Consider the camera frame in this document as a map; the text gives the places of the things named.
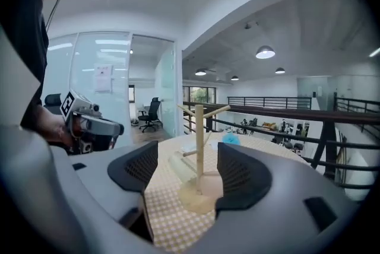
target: desk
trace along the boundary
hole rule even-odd
[[[225,133],[213,133],[210,140],[221,141]],[[295,153],[272,142],[254,136],[238,135],[242,146],[279,155],[308,164]],[[198,215],[182,208],[177,192],[181,181],[170,168],[168,159],[185,144],[195,141],[195,134],[172,138],[159,143],[159,165],[145,190],[154,244],[168,252],[183,252],[195,243],[214,223],[215,211]],[[195,162],[196,155],[190,157]],[[217,152],[207,144],[204,148],[204,170],[217,170]]]

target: hand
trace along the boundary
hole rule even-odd
[[[37,111],[37,132],[48,142],[60,142],[70,148],[74,145],[64,118],[42,106],[38,106]]]

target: black mesh gripper pad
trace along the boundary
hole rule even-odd
[[[239,151],[238,145],[218,143],[218,171],[223,197],[216,202],[216,217],[223,210],[248,209],[270,190],[272,174],[261,161]]]
[[[108,176],[123,190],[143,193],[158,165],[158,141],[152,141],[135,151],[113,160]]]

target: cable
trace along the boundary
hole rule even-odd
[[[46,23],[46,32],[49,31],[50,24],[52,23],[52,20],[53,20],[53,17],[54,17],[55,11],[56,11],[56,9],[57,9],[58,4],[59,4],[60,1],[61,1],[61,0],[57,0],[57,1],[55,2],[55,5],[54,5],[54,7],[53,7],[53,9],[52,9],[52,12],[50,13],[49,18],[47,19],[47,23]]]

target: camera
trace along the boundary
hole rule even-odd
[[[103,118],[99,105],[74,90],[69,91],[60,111],[74,140],[71,154],[111,150],[124,133],[122,124]]]

